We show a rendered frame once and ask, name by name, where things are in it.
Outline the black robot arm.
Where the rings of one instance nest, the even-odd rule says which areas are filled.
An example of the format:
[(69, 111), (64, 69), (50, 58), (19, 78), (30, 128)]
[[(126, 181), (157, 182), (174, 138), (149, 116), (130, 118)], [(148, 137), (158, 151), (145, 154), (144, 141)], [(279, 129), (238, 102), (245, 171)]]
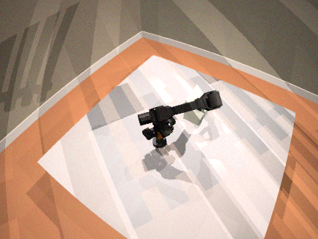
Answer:
[[(204, 93), (200, 98), (197, 97), (194, 101), (183, 103), (177, 106), (158, 106), (152, 109), (149, 109), (149, 112), (145, 112), (143, 114), (138, 114), (139, 124), (146, 125), (153, 123), (153, 125), (157, 126), (156, 131), (159, 131), (163, 138), (169, 136), (173, 133), (174, 126), (167, 125), (166, 121), (171, 119), (176, 114), (185, 113), (192, 110), (202, 110), (205, 109), (207, 111), (211, 111), (214, 109), (218, 109), (222, 106), (222, 101), (220, 97), (220, 93), (217, 90), (209, 91)], [(154, 110), (155, 109), (155, 110)]]

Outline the dark grey stepped pedestal with shaft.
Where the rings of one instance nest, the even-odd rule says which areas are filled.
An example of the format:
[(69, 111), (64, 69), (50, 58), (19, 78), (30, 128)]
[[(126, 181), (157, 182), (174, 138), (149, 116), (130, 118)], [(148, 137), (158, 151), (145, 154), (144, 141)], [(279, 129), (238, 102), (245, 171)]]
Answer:
[(154, 137), (152, 140), (152, 143), (154, 147), (161, 149), (166, 145), (167, 139), (166, 138), (157, 139), (156, 137)]

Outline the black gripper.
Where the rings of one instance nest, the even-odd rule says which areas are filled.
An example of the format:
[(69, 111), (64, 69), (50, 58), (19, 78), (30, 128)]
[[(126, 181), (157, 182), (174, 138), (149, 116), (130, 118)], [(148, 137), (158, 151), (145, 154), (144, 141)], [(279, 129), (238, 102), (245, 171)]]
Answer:
[[(164, 123), (163, 123), (164, 124)], [(158, 134), (157, 134), (157, 131), (156, 131), (156, 129), (157, 129), (157, 126), (159, 127), (159, 126), (162, 126), (163, 124), (160, 124), (160, 125), (154, 125), (154, 127), (152, 127), (152, 128), (145, 128), (143, 131), (142, 131), (142, 134), (145, 136), (145, 138), (147, 139), (147, 140), (150, 140), (150, 139), (152, 139), (152, 138), (154, 138), (154, 137), (158, 137)], [(166, 121), (166, 124), (168, 125), (168, 124), (170, 124), (170, 125), (175, 125), (176, 124), (176, 120), (172, 117), (171, 119), (168, 119), (167, 121)]]

